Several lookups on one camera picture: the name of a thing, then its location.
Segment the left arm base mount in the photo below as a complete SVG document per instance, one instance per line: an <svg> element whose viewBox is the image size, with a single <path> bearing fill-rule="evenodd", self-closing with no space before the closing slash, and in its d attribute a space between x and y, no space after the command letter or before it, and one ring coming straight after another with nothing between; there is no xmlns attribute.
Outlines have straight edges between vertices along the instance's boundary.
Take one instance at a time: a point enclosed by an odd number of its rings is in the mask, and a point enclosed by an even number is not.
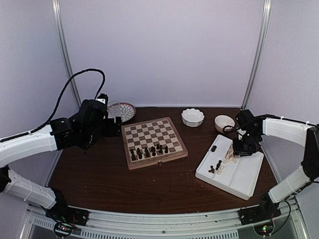
<svg viewBox="0 0 319 239"><path fill-rule="evenodd" d="M42 207L42 209L46 217L55 221L53 232L61 239L80 230L79 226L86 226L89 218L89 211L78 208L58 207L49 210Z"/></svg>

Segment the dark chess piece corner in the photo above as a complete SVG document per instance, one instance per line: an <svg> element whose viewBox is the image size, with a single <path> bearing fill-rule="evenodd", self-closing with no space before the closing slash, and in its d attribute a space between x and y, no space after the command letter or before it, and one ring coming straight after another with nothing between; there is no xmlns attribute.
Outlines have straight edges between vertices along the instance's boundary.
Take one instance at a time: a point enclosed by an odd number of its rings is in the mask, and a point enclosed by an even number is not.
<svg viewBox="0 0 319 239"><path fill-rule="evenodd" d="M136 160L137 160L136 155L133 153L132 154L132 161L136 161Z"/></svg>

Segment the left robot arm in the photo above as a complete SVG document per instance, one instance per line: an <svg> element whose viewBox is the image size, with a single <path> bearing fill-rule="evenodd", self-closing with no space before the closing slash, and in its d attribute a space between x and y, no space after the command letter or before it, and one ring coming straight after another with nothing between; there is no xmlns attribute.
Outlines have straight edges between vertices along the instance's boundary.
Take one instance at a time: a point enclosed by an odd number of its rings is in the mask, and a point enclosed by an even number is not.
<svg viewBox="0 0 319 239"><path fill-rule="evenodd" d="M70 118L50 120L39 129L17 134L0 141L0 191L43 207L61 221L72 216L61 191L42 187L14 172L9 164L43 152L78 147L84 151L102 137L121 135L122 119L109 116L104 100L85 100L78 113Z"/></svg>

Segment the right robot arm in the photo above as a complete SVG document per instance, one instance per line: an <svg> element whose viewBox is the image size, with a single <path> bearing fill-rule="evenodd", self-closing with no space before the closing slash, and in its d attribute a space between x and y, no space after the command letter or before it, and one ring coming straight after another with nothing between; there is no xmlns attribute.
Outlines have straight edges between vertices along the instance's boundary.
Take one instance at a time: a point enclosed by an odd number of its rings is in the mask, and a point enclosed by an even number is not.
<svg viewBox="0 0 319 239"><path fill-rule="evenodd" d="M265 114L254 116L242 110L235 117L238 128L246 133L233 139L235 156L251 156L259 149L262 136L272 136L304 148L303 160L292 174L260 198L256 216L265 220L277 210L281 201L297 194L319 177L319 126L294 119Z"/></svg>

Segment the wooden chess board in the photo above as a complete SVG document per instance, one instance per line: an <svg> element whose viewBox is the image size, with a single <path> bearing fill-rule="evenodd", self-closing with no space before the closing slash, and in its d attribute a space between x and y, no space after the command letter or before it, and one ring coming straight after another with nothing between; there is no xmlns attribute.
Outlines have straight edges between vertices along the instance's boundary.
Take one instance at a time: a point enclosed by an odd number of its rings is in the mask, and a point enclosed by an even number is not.
<svg viewBox="0 0 319 239"><path fill-rule="evenodd" d="M124 150L129 170L139 169L152 165L160 165L165 162L185 158L188 150L183 143L171 118L165 117L122 126ZM163 153L152 156L151 147L162 145ZM146 157L145 147L148 148L150 157ZM143 158L138 159L137 148L143 153ZM130 149L134 150L137 160L132 161Z"/></svg>

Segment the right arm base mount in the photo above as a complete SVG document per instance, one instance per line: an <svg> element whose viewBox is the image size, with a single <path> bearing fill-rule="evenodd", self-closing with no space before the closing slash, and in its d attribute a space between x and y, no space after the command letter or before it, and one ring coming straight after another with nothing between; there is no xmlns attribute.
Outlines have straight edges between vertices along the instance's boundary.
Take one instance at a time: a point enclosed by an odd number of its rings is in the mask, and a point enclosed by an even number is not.
<svg viewBox="0 0 319 239"><path fill-rule="evenodd" d="M241 225L253 226L254 232L264 238L275 232L274 219L280 215L281 211L279 209L263 212L259 206L243 207L238 211Z"/></svg>

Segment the white foam tray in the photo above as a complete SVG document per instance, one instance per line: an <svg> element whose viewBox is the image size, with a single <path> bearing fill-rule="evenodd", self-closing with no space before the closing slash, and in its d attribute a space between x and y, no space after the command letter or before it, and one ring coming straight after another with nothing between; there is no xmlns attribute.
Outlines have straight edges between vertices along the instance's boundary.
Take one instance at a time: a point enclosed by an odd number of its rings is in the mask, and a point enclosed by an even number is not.
<svg viewBox="0 0 319 239"><path fill-rule="evenodd" d="M217 149L211 152L214 145ZM223 160L229 147L232 147L232 140L219 134L197 167L195 176L227 193L249 200L254 194L264 154L256 152L251 156L236 157L236 164L224 164ZM210 165L215 167L218 160L222 160L221 165L225 167L223 172L220 175L208 172Z"/></svg>

